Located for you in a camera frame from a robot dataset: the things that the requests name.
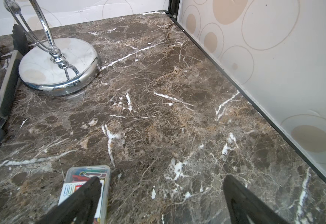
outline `brown marble surface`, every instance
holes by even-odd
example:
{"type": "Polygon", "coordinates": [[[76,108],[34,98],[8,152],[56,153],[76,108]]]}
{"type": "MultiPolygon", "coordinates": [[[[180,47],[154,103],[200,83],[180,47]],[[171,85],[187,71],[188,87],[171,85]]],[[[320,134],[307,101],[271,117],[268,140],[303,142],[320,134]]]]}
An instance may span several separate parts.
{"type": "MultiPolygon", "coordinates": [[[[168,16],[52,32],[91,43],[104,69],[68,96],[20,86],[0,143],[0,223],[34,223],[68,168],[100,164],[112,168],[108,224],[230,223],[228,174],[288,222],[326,223],[326,184],[168,16]]],[[[12,50],[10,36],[0,44],[12,50]]]]}

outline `round chrome base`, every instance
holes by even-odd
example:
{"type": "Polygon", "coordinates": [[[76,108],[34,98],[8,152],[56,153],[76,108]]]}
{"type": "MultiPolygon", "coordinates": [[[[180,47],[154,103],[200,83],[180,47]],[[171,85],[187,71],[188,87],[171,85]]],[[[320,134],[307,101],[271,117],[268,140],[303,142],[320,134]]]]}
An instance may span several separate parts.
{"type": "Polygon", "coordinates": [[[96,77],[101,66],[94,47],[76,38],[59,38],[54,41],[79,74],[76,75],[72,69],[68,69],[69,79],[67,79],[65,70],[55,65],[47,52],[34,47],[22,58],[19,65],[23,83],[54,96],[73,93],[87,86],[96,77]]]}

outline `metal bar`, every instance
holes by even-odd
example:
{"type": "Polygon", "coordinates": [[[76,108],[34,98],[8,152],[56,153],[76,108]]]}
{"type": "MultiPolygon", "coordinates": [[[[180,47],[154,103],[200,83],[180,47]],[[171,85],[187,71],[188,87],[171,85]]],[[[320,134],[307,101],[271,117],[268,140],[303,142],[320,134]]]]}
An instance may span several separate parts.
{"type": "Polygon", "coordinates": [[[15,91],[19,82],[19,64],[22,57],[19,51],[13,51],[0,88],[0,128],[2,128],[10,114],[11,105],[13,104],[15,91]]]}

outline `chrome mirror stand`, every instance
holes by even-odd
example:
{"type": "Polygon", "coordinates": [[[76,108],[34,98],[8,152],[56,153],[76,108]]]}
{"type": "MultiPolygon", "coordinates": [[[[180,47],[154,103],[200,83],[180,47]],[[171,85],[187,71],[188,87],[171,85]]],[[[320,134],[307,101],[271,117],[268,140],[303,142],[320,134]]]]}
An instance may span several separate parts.
{"type": "Polygon", "coordinates": [[[45,42],[41,42],[31,30],[21,13],[19,4],[14,0],[4,0],[5,8],[36,45],[20,63],[19,74],[22,81],[28,87],[44,91],[49,95],[69,94],[88,85],[95,78],[100,67],[100,60],[93,46],[76,38],[54,40],[37,1],[29,1],[44,30],[47,39],[45,42]]]}

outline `black metal frame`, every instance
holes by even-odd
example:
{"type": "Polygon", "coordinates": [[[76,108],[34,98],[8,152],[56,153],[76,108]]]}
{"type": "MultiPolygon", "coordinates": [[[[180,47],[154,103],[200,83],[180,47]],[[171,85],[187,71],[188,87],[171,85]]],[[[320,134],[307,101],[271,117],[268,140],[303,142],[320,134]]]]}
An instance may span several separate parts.
{"type": "Polygon", "coordinates": [[[181,0],[169,0],[168,11],[174,19],[178,19],[179,3],[181,0]]]}
{"type": "Polygon", "coordinates": [[[297,146],[273,123],[273,121],[259,108],[255,101],[253,101],[246,93],[234,82],[229,75],[214,61],[214,59],[190,36],[187,31],[177,22],[177,20],[165,10],[165,13],[170,19],[182,30],[187,37],[205,54],[207,58],[215,65],[215,67],[239,90],[239,92],[255,107],[255,109],[270,123],[270,125],[284,138],[284,140],[295,150],[295,152],[312,168],[312,170],[326,183],[326,177],[321,173],[320,170],[297,148],[297,146]]]}

